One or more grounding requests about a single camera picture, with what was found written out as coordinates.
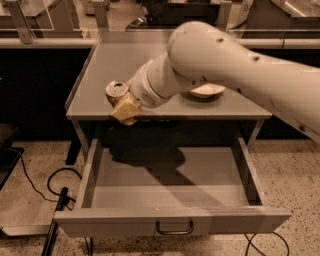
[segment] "open drawer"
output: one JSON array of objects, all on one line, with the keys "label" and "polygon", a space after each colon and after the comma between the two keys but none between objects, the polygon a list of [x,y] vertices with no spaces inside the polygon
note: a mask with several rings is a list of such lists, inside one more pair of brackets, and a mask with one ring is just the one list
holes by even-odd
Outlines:
[{"label": "open drawer", "polygon": [[91,143],[75,210],[55,220],[72,237],[274,231],[290,211],[266,205],[234,123],[215,124],[110,129]]}]

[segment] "black drawer handle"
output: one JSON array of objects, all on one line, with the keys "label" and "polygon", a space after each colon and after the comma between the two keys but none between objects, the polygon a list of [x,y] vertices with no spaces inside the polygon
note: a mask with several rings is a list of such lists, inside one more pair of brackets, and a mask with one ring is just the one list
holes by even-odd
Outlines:
[{"label": "black drawer handle", "polygon": [[193,221],[189,222],[190,228],[188,230],[184,230],[184,231],[162,231],[160,229],[160,222],[157,221],[156,223],[156,228],[157,228],[157,232],[160,235],[164,235],[164,236],[181,236],[181,235],[188,235],[191,234],[193,231]]}]

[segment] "floor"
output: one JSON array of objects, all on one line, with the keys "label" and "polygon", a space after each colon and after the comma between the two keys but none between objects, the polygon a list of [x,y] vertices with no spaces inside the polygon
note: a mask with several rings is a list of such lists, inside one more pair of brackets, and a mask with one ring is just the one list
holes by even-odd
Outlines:
[{"label": "floor", "polygon": [[[69,142],[22,141],[15,146],[24,147],[26,168],[37,189],[47,198],[56,199],[46,182],[51,173],[64,167]],[[290,255],[319,255],[320,145],[310,140],[258,140],[251,157],[269,204],[292,212],[292,217],[276,230],[288,242]],[[82,173],[81,154],[73,167]],[[59,191],[67,186],[70,196],[76,197],[79,182],[74,174],[65,172],[52,180],[52,188]],[[19,163],[0,194],[0,223],[49,225],[55,206],[33,191]],[[40,255],[44,242],[44,237],[0,240],[0,255]],[[266,255],[286,255],[284,243],[274,235],[259,235],[255,244]],[[246,245],[243,235],[95,238],[94,255],[240,256],[245,255]],[[87,255],[85,240],[69,238],[59,229],[52,255]],[[250,249],[249,255],[259,254]]]}]

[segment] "black metal pole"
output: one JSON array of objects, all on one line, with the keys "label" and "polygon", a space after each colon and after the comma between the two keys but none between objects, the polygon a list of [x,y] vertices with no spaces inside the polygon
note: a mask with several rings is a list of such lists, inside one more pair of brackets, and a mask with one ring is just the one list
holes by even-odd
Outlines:
[{"label": "black metal pole", "polygon": [[[68,193],[68,189],[66,187],[61,189],[60,197],[59,197],[55,211],[61,211],[63,209],[64,203],[66,202],[66,199],[67,199],[67,193]],[[51,248],[54,245],[54,242],[56,240],[57,228],[58,228],[58,224],[54,221],[54,219],[52,219],[41,256],[50,255]]]}]

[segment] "speckled floor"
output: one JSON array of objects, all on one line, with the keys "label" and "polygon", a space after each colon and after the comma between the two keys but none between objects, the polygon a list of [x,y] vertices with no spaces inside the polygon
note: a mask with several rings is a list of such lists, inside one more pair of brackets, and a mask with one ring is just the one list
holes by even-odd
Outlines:
[{"label": "speckled floor", "polygon": [[[16,142],[25,148],[24,159],[30,178],[47,198],[56,197],[46,188],[51,173],[64,166],[69,142]],[[318,256],[320,249],[320,145],[309,140],[258,140],[251,152],[263,190],[270,205],[285,207],[292,217],[276,231],[290,246],[290,255]],[[79,155],[74,168],[82,173]],[[53,189],[68,186],[76,197],[79,180],[61,173]],[[49,225],[56,204],[35,193],[17,165],[0,193],[0,223],[3,226]],[[0,255],[41,255],[45,238],[0,240]],[[267,255],[286,255],[283,242],[273,235],[257,236],[255,244]],[[243,235],[189,237],[95,238],[94,255],[106,256],[194,256],[245,255]],[[69,238],[59,229],[52,255],[87,255],[83,238]],[[250,249],[249,255],[259,255]]]}]

